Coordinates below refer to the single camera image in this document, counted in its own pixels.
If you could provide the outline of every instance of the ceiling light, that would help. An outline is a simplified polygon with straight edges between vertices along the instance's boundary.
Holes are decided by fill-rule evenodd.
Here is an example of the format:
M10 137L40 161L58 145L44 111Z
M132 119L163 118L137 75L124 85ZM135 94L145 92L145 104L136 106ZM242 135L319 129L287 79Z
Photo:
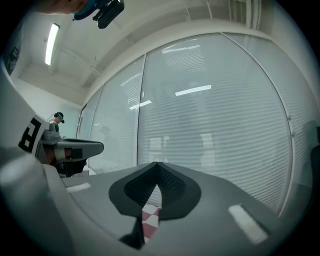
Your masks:
M60 28L59 25L52 24L50 29L50 34L49 34L48 41L46 43L46 51L45 51L45 63L48 65L51 65L52 53L54 50L55 40L56 40L59 28Z
M180 95L184 95L184 94L191 94L191 93L204 91L204 90L209 90L209 89L211 89L211 84L210 85L196 87L196 88L192 88L192 89L188 89L188 90L178 91L178 92L175 93L175 95L176 96L180 96Z
M140 104L138 104L138 105L134 105L134 106L132 106L132 107L129 107L129 109L130 110L135 110L135 109L137 109L137 108L139 108L139 107L143 107L143 106L145 106L145 105L147 105L147 104L150 104L150 103L152 103L150 100L147 100L147 101L145 101L145 102L142 102L142 103L140 103Z

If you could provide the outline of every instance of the ceiling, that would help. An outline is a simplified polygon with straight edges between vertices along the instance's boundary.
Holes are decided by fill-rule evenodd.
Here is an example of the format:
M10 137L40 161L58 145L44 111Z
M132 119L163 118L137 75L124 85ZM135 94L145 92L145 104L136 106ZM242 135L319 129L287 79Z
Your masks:
M105 29L93 15L73 21L71 14L31 13L24 22L25 66L19 78L82 105L89 87L123 51L148 35L177 23L199 19L246 23L245 0L124 0L125 8ZM45 64L52 23L60 25L52 64Z

